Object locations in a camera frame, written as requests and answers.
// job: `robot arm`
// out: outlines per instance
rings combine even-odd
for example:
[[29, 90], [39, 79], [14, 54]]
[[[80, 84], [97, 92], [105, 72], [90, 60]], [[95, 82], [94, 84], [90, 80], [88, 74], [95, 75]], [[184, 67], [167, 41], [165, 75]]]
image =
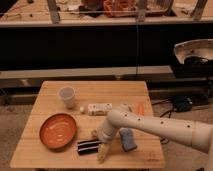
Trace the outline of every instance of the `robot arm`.
[[108, 112], [107, 118], [97, 129], [99, 140], [110, 143], [122, 127], [138, 129], [210, 153], [206, 169], [213, 170], [213, 126], [210, 124], [139, 116], [129, 112], [127, 105], [122, 105]]

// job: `cable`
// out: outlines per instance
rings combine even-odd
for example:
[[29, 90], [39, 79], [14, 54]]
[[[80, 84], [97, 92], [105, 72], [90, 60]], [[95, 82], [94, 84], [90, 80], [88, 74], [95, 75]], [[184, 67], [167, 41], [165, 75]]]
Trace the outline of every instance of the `cable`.
[[170, 98], [165, 99], [165, 100], [162, 100], [162, 101], [160, 101], [160, 102], [152, 103], [152, 105], [157, 105], [157, 104], [165, 103], [165, 102], [168, 102], [168, 101], [170, 101]]
[[170, 110], [167, 110], [166, 112], [162, 113], [159, 117], [162, 118], [162, 117], [164, 117], [165, 115], [169, 114], [169, 117], [168, 117], [168, 118], [171, 118], [172, 112], [174, 112], [174, 108], [172, 108], [172, 109], [170, 109]]
[[4, 96], [5, 104], [8, 105], [10, 103], [10, 97], [8, 96], [7, 92], [3, 88], [0, 88], [0, 92]]
[[[160, 118], [164, 117], [164, 116], [167, 115], [167, 114], [169, 114], [169, 115], [168, 115], [168, 118], [171, 118], [171, 115], [172, 115], [172, 112], [173, 112], [173, 111], [174, 111], [174, 108], [172, 108], [172, 109], [170, 109], [170, 110], [164, 112], [163, 114], [160, 115]], [[160, 140], [160, 143], [161, 143], [162, 145], [166, 145], [166, 144], [168, 144], [169, 142], [170, 142], [170, 140], [168, 140], [168, 139], [166, 139], [166, 138], [162, 138], [162, 139]]]
[[138, 67], [139, 67], [139, 57], [140, 57], [140, 31], [139, 31], [139, 24], [136, 21], [136, 59], [135, 59], [135, 80], [138, 78]]
[[162, 139], [160, 139], [160, 143], [162, 144], [162, 145], [166, 145], [166, 144], [168, 144], [170, 141], [168, 140], [168, 139], [166, 139], [166, 138], [162, 138]]
[[208, 81], [209, 89], [207, 90], [207, 96], [208, 98], [213, 97], [213, 81], [210, 80], [208, 77], [206, 79]]

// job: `paper cup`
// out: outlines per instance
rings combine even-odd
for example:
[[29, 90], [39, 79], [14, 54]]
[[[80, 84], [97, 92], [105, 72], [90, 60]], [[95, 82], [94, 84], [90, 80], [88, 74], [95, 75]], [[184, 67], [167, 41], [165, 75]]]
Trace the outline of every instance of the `paper cup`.
[[68, 109], [75, 106], [75, 90], [72, 87], [63, 87], [58, 92], [59, 98], [64, 102]]

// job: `sponge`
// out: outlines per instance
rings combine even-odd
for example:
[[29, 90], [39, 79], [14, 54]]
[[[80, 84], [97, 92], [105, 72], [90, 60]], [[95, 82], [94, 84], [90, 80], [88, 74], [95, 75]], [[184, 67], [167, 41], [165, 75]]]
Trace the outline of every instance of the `sponge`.
[[122, 148], [125, 152], [132, 151], [137, 148], [134, 142], [133, 132], [130, 128], [122, 128], [119, 131], [121, 136]]

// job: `bowl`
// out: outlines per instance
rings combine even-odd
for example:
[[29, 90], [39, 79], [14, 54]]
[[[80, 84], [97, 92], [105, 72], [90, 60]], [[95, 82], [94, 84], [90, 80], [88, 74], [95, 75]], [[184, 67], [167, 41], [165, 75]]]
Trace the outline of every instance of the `bowl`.
[[75, 119], [65, 113], [55, 114], [42, 124], [39, 132], [41, 142], [49, 149], [67, 146], [77, 132]]

